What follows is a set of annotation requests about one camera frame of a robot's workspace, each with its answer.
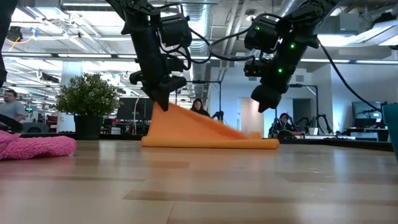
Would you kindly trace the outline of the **black computer monitor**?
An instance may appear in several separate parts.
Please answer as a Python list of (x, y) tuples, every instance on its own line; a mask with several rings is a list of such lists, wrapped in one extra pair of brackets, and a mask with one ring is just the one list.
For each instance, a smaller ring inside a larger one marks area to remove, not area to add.
[(117, 119), (151, 120), (154, 103), (148, 98), (120, 98)]
[(353, 119), (381, 119), (381, 103), (370, 101), (371, 106), (363, 101), (353, 101), (351, 103)]

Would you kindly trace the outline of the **person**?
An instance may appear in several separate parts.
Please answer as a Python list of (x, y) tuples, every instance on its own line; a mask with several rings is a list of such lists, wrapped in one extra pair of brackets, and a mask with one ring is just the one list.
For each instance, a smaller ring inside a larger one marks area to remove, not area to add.
[(273, 138), (282, 130), (294, 131), (294, 126), (289, 123), (290, 116), (287, 113), (282, 113), (279, 118), (276, 118), (269, 128), (268, 136)]
[(25, 120), (27, 113), (24, 105), (16, 100), (16, 96), (17, 93), (14, 90), (6, 90), (4, 102), (0, 103), (0, 114), (21, 122)]
[(204, 109), (203, 102), (200, 98), (197, 98), (193, 101), (192, 107), (190, 108), (191, 111), (194, 111), (198, 114), (203, 116), (210, 117), (210, 114)]

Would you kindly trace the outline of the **teal plastic bin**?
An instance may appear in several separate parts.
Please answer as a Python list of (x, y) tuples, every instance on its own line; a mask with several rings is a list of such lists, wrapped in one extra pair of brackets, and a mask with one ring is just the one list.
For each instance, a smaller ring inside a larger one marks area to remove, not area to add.
[(391, 144), (398, 163), (398, 103), (384, 105), (382, 107), (384, 123), (386, 124)]

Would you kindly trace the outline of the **pink microfiber towel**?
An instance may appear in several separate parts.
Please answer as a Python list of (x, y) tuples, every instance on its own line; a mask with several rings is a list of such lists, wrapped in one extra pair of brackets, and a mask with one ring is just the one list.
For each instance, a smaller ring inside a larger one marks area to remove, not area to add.
[(22, 138), (0, 131), (0, 161), (69, 156), (75, 150), (76, 141), (66, 136)]

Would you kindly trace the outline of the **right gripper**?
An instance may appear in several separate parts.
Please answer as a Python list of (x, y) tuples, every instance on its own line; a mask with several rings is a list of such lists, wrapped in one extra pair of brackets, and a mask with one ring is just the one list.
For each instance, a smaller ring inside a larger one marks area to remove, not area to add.
[(252, 99), (259, 102), (258, 112), (275, 109), (288, 89), (289, 81), (303, 57), (306, 46), (282, 46), (270, 60), (262, 59), (265, 64), (260, 85), (252, 93)]

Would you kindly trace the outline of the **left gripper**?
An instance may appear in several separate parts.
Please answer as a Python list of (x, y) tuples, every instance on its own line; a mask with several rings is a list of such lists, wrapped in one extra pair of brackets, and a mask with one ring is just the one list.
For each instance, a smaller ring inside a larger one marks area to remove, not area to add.
[(154, 100), (163, 111), (169, 109), (170, 92), (187, 84), (187, 80), (184, 77), (167, 73), (165, 64), (167, 58), (178, 57), (170, 54), (162, 54), (160, 50), (154, 53), (147, 52), (143, 58), (136, 59), (141, 69), (129, 75), (130, 83), (137, 85), (141, 82), (146, 95)]

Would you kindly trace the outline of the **black aluminium table frame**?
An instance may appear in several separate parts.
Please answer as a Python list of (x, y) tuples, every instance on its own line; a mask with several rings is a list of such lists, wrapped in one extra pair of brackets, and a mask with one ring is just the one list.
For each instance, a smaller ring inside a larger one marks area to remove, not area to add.
[(375, 151), (392, 152), (394, 146), (389, 142), (376, 141), (358, 141), (349, 139), (336, 138), (319, 138), (319, 139), (261, 139), (251, 136), (247, 139), (166, 139), (153, 138), (140, 135), (110, 135), (101, 134), (101, 140), (116, 141), (137, 141), (144, 147), (173, 147), (173, 148), (202, 148), (202, 149), (278, 149), (283, 144), (300, 144), (300, 145), (326, 145), (338, 146), (358, 149), (370, 149)]

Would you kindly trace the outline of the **orange microfiber towel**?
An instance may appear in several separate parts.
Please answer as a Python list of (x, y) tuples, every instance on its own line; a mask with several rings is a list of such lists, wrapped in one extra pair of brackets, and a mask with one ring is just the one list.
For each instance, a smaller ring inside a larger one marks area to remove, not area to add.
[(141, 140), (144, 147), (199, 149), (261, 149), (276, 150), (278, 139), (264, 139), (259, 133), (245, 134), (237, 129), (169, 104), (163, 111), (154, 104), (149, 131)]

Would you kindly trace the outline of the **potted green plant black pot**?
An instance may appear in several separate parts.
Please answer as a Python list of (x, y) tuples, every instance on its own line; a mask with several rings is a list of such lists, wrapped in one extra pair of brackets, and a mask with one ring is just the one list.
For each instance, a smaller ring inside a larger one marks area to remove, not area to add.
[(55, 109), (71, 114), (79, 140), (98, 140), (105, 116), (120, 107), (117, 87), (99, 73), (71, 78), (56, 96)]

